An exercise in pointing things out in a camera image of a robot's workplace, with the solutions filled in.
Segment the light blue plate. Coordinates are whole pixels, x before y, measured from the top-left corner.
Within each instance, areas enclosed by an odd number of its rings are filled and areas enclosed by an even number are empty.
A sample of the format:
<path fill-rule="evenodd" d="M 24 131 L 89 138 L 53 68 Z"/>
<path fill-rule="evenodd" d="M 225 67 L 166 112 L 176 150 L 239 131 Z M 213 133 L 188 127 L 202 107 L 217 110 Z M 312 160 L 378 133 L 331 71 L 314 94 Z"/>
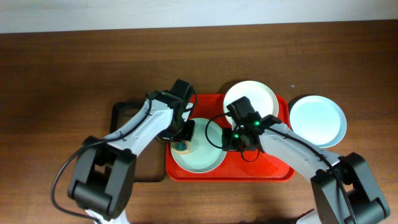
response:
<path fill-rule="evenodd" d="M 303 96 L 292 104 L 290 125 L 294 133 L 321 148 L 340 143 L 348 127 L 343 110 L 319 95 Z"/>

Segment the green and orange sponge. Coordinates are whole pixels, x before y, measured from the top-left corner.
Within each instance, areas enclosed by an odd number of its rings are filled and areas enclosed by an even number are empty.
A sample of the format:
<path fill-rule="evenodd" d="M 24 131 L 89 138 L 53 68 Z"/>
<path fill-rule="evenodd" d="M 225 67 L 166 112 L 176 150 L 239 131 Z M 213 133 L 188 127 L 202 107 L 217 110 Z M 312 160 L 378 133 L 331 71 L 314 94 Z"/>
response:
<path fill-rule="evenodd" d="M 171 150 L 177 154 L 188 154 L 190 152 L 188 141 L 176 141 L 171 145 Z"/>

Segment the light green plate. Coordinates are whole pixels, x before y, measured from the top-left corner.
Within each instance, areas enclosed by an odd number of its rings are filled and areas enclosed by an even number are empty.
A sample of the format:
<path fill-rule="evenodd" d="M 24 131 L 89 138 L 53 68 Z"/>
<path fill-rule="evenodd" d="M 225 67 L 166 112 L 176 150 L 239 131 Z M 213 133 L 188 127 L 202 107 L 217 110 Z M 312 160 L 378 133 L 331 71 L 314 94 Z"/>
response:
<path fill-rule="evenodd" d="M 195 130 L 189 142 L 188 154 L 171 152 L 174 161 L 183 170 L 202 174 L 216 169 L 225 159 L 226 152 L 212 146 L 205 136 L 206 118 L 193 118 Z"/>

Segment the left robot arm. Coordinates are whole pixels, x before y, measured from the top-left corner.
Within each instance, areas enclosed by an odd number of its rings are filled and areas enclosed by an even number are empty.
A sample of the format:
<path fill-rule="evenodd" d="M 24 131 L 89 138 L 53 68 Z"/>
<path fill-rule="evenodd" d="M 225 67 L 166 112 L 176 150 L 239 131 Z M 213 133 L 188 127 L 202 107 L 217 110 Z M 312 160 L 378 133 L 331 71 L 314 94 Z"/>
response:
<path fill-rule="evenodd" d="M 72 155 L 75 168 L 68 197 L 87 211 L 95 223 L 117 220 L 124 214 L 132 193 L 136 160 L 156 137 L 179 140 L 192 129 L 188 115 L 197 94 L 187 90 L 155 91 L 146 95 L 142 108 L 121 128 L 97 139 L 88 137 Z"/>

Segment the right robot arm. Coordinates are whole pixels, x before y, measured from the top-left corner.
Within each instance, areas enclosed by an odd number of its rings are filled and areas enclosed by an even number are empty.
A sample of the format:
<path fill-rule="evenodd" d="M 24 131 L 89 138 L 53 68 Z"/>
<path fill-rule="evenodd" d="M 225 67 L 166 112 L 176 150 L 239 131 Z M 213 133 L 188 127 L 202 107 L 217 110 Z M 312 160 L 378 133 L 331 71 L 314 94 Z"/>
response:
<path fill-rule="evenodd" d="M 295 134 L 273 115 L 232 117 L 239 137 L 274 156 L 306 178 L 312 186 L 320 223 L 379 223 L 389 205 L 362 156 L 341 156 Z"/>

